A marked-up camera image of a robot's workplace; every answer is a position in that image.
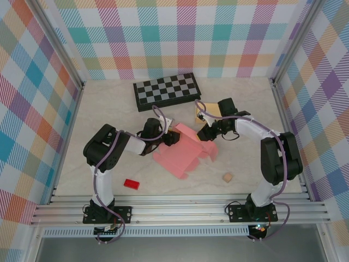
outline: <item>cable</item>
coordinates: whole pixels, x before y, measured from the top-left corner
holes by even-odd
[[[226,139],[223,134],[222,134],[222,138],[226,141],[234,141],[234,140],[237,140],[239,137],[240,137],[240,134],[239,133],[236,133],[236,132],[233,132],[233,134],[237,135],[235,138],[233,139]]]
[[[149,138],[149,139],[140,138],[140,137],[135,136],[134,134],[130,134],[130,133],[128,133],[128,132],[126,132],[126,134],[132,135],[132,136],[134,136],[134,137],[136,137],[136,138],[138,138],[138,139],[140,139],[140,140],[143,140],[143,141],[153,141],[153,140],[157,140],[157,139],[159,139],[160,137],[162,137],[162,135],[165,133],[164,130],[166,130],[166,117],[165,117],[164,113],[163,113],[156,105],[153,105],[152,108],[153,108],[153,112],[154,112],[157,116],[158,116],[158,114],[155,112],[155,109],[158,109],[159,112],[160,112],[160,114],[161,114],[161,116],[162,116],[162,117],[164,118],[164,120],[165,120],[165,127],[164,127],[164,129],[161,131],[161,134],[160,134],[158,137],[156,137],[156,138]],[[118,141],[121,132],[124,133],[123,130],[119,130],[119,131],[117,132],[116,137],[115,137],[115,139],[114,139],[114,141],[113,141],[113,144],[110,146],[110,149],[109,149],[108,153],[105,154],[105,156],[103,156],[103,158],[98,162],[98,164],[97,164],[97,165],[95,166],[95,168],[94,168],[93,192],[94,192],[94,194],[95,194],[95,196],[96,196],[97,201],[99,202],[99,204],[100,204],[102,207],[104,207],[104,209],[106,209],[109,213],[112,213],[114,216],[116,216],[117,218],[120,219],[121,225],[123,226],[123,228],[122,228],[121,233],[120,233],[118,236],[114,237],[114,238],[113,238],[112,240],[110,240],[110,241],[102,241],[102,240],[99,238],[100,233],[98,233],[98,234],[97,234],[98,244],[101,244],[102,242],[103,242],[104,244],[111,244],[111,243],[115,242],[116,240],[118,240],[118,239],[124,234],[124,232],[125,232],[125,227],[126,227],[126,225],[125,225],[125,220],[124,220],[118,213],[115,213],[113,210],[111,210],[110,208],[108,208],[108,207],[102,202],[102,200],[99,198],[98,192],[97,192],[97,172],[98,172],[98,168],[102,165],[102,163],[103,163],[103,162],[110,156],[110,154],[113,152],[113,150],[114,150],[114,148],[115,148],[115,146],[116,146],[116,142]]]
[[[267,228],[270,228],[272,226],[272,220],[270,218],[270,215],[268,212],[266,212],[267,216],[268,216],[268,221],[269,221],[269,224],[268,224],[268,227]]]
[[[164,116],[163,112],[158,108],[159,112],[162,114],[162,116]],[[163,127],[160,126],[161,128],[161,132],[162,132],[162,135],[164,135],[165,133],[163,132]],[[142,140],[142,138],[139,136],[140,134],[142,134],[142,130],[141,131],[138,131],[136,133],[136,138],[139,138],[140,140]],[[149,151],[149,153],[147,154],[150,154],[150,153],[153,153],[158,147],[160,146],[160,144],[156,145],[151,151]]]
[[[229,214],[228,214],[228,212],[227,212],[227,208],[228,208],[231,204],[233,204],[233,203],[238,203],[239,205],[241,205],[241,203],[240,203],[239,201],[233,201],[233,202],[230,202],[228,205],[226,205],[224,211],[225,211],[225,213],[226,213],[228,216],[229,216]]]
[[[160,117],[160,115],[158,115],[158,113],[155,112],[155,109],[157,109],[157,110],[160,112],[161,116],[164,118],[164,128],[163,128],[163,130],[161,130],[160,135],[158,135],[156,138],[141,138],[141,137],[136,136],[136,135],[134,135],[134,134],[131,134],[131,133],[129,133],[129,132],[125,132],[125,133],[128,134],[128,135],[131,135],[131,136],[133,136],[133,137],[135,137],[135,138],[138,138],[139,140],[142,140],[142,141],[154,141],[154,140],[158,140],[160,137],[162,137],[162,135],[165,133],[164,130],[166,130],[166,127],[167,127],[166,117],[165,117],[164,113],[163,113],[156,105],[153,105],[153,106],[152,106],[152,109],[153,109],[154,114],[155,114],[157,117]]]
[[[82,207],[82,213],[83,213],[84,215],[87,215],[87,214],[85,213],[85,206],[90,206],[90,205],[85,204],[85,205]]]
[[[287,182],[287,161],[286,161],[286,152],[285,152],[285,149],[284,149],[284,146],[280,140],[280,138],[271,130],[269,129],[268,127],[264,126],[263,124],[261,124],[260,122],[257,122],[256,120],[254,119],[250,119],[248,117],[244,117],[244,116],[213,116],[209,113],[206,112],[206,106],[203,102],[201,102],[200,100],[198,99],[195,99],[195,105],[196,107],[200,110],[200,112],[202,112],[203,114],[209,116],[209,117],[212,117],[212,118],[215,118],[215,119],[230,119],[230,118],[235,118],[235,119],[243,119],[243,120],[247,120],[261,128],[263,128],[265,131],[269,132],[273,137],[275,137],[276,141],[278,142],[279,144],[279,147],[280,147],[280,150],[281,150],[281,154],[282,154],[282,163],[284,164],[284,180],[283,180],[283,183],[282,183],[282,186],[281,186],[281,189],[270,196],[270,200],[273,200],[274,197],[277,197],[278,195],[280,195],[285,187],[286,187],[286,182]],[[264,239],[269,239],[271,238],[272,236],[276,235],[287,223],[288,221],[288,218],[290,217],[290,206],[286,203],[282,203],[282,202],[276,202],[274,201],[275,204],[277,205],[285,205],[287,207],[287,216],[286,216],[286,219],[285,221],[283,222],[283,224],[281,225],[281,227],[279,228],[278,231],[276,231],[275,233],[271,234],[270,236],[267,236],[265,237]]]

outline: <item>beige floor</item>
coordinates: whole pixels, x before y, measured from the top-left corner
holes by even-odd
[[[56,195],[91,195],[92,175],[82,155],[85,144],[105,123],[132,133],[143,128],[152,111],[138,112],[132,83],[134,80],[88,81],[74,125],[67,156]],[[198,78],[204,102],[218,102],[232,97],[238,110],[250,112],[269,128],[282,131],[282,125],[267,78]],[[176,122],[200,130],[195,124],[194,102],[162,109]],[[179,180],[156,163],[152,155],[145,157],[124,152],[113,169],[115,195],[159,194],[237,194],[250,193],[262,179],[260,146],[241,137],[236,141],[215,140],[219,154],[212,163],[202,160],[189,178]],[[230,172],[230,183],[222,176]],[[123,186],[126,178],[140,182],[138,190]],[[298,179],[288,183],[285,192],[301,192]]]

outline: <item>colorful plaid wall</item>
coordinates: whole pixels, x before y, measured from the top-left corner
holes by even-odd
[[[305,174],[349,261],[349,0],[327,0],[280,92]]]
[[[76,61],[76,58],[73,55],[73,52],[71,51],[69,45],[67,44],[67,40],[63,36],[61,29],[58,27],[56,20],[53,18],[52,12],[50,11],[50,9],[48,8],[48,6],[46,4],[46,0],[38,0],[38,2],[41,4],[41,7],[43,8],[44,12],[46,13],[48,20],[50,21],[52,27],[55,29],[57,36],[59,37],[59,39],[60,39],[61,43],[63,44],[68,56],[70,57],[71,61],[73,62],[80,78],[82,80],[87,80],[87,77],[83,75],[78,62]]]
[[[25,0],[0,0],[0,261],[19,261],[53,183],[73,84]]]
[[[297,35],[297,33],[298,33],[299,29],[300,29],[300,26],[301,26],[301,24],[303,23],[303,21],[304,21],[306,15],[308,14],[308,11],[309,11],[310,6],[311,6],[311,4],[313,3],[313,1],[314,1],[314,0],[306,0],[306,4],[305,4],[305,6],[304,6],[304,8],[303,8],[303,10],[302,10],[302,13],[300,14],[300,16],[299,16],[299,18],[298,18],[298,20],[297,20],[297,23],[296,23],[296,25],[294,26],[294,28],[293,28],[293,30],[292,30],[292,33],[290,34],[290,37],[288,38],[287,43],[286,43],[284,49],[282,50],[282,53],[281,53],[281,55],[280,55],[280,57],[279,57],[279,60],[278,60],[278,62],[276,63],[276,66],[275,66],[275,68],[274,68],[274,70],[273,70],[273,73],[272,73],[272,75],[271,75],[271,78],[272,78],[272,79],[275,78],[275,76],[276,76],[276,74],[277,74],[277,72],[278,72],[278,70],[279,70],[279,68],[280,68],[281,63],[283,62],[283,60],[284,60],[286,54],[287,54],[288,51],[290,50],[290,48],[291,48],[291,46],[292,46],[292,43],[293,43],[293,40],[294,40],[295,36]]]
[[[55,0],[92,79],[265,76],[298,2]]]

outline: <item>chessboard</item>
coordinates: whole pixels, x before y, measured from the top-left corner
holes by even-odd
[[[133,84],[138,111],[192,102],[201,92],[193,73],[169,76]]]

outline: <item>wooden cube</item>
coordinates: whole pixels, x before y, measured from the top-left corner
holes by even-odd
[[[224,180],[225,182],[227,182],[227,183],[229,183],[230,180],[232,180],[232,178],[233,178],[233,175],[230,174],[230,173],[226,173],[226,174],[223,176],[223,180]]]

